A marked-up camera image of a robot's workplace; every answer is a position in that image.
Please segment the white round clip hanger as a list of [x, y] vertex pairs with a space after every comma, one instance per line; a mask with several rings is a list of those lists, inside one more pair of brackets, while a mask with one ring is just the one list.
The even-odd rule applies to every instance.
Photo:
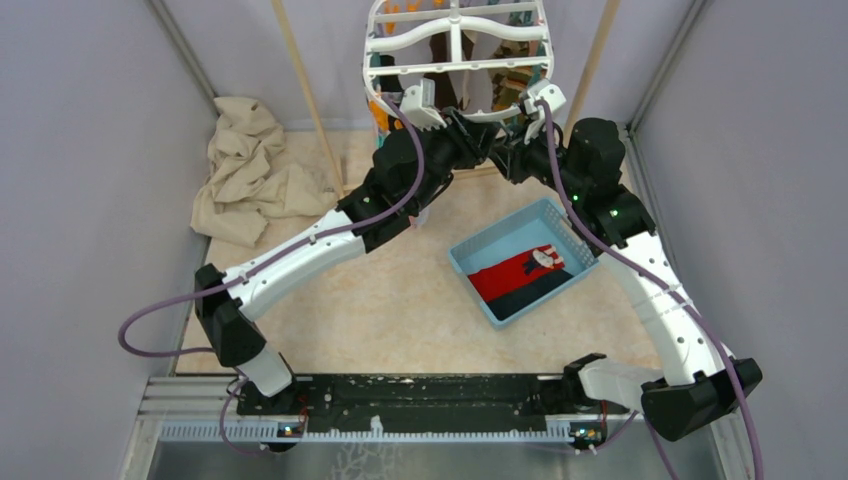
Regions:
[[[502, 41], [529, 42], [530, 55], [465, 61], [464, 31], [492, 35], [499, 41], [497, 47]], [[441, 32], [448, 36], [449, 61], [434, 64], [429, 39]], [[405, 89], [418, 84], [425, 73], [448, 72], [454, 86], [454, 72], [532, 66], [534, 75], [522, 95], [536, 82], [550, 81], [554, 65], [550, 31], [540, 1], [376, 1], [369, 11], [362, 78], [368, 102], [376, 101], [391, 117], [390, 131], [398, 127], [397, 116], [391, 108], [400, 108]], [[461, 108], [458, 110], [470, 121], [480, 123], [526, 116], [520, 107], [520, 97], [518, 102], [502, 111], [467, 113]]]

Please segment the red sock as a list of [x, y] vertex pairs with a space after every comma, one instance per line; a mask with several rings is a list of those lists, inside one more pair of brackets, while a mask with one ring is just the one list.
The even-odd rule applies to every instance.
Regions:
[[481, 299], [488, 302], [564, 267], [565, 259], [553, 245], [547, 244], [483, 268], [468, 279]]

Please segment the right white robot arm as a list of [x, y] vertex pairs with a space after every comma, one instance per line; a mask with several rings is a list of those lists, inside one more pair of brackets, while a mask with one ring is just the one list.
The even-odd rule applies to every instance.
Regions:
[[653, 219], [621, 182], [625, 153], [615, 123], [598, 118], [579, 121], [567, 141], [556, 131], [529, 141], [508, 133], [490, 152], [510, 182], [534, 178], [560, 193], [572, 230], [625, 292], [661, 361], [660, 369], [646, 369], [587, 355], [566, 367], [564, 401], [576, 412], [602, 400], [625, 406], [669, 441], [737, 412], [756, 444], [747, 397], [762, 371], [708, 332]]

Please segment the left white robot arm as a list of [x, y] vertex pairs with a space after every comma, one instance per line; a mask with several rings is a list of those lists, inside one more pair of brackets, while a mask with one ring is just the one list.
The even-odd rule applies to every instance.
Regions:
[[251, 261], [196, 272], [195, 314], [219, 364], [246, 377], [273, 412], [292, 411], [300, 388], [258, 319], [301, 284], [397, 237], [446, 190], [455, 171], [487, 160], [498, 124], [473, 122], [455, 109], [443, 118], [442, 128], [390, 133], [362, 183], [307, 230]]

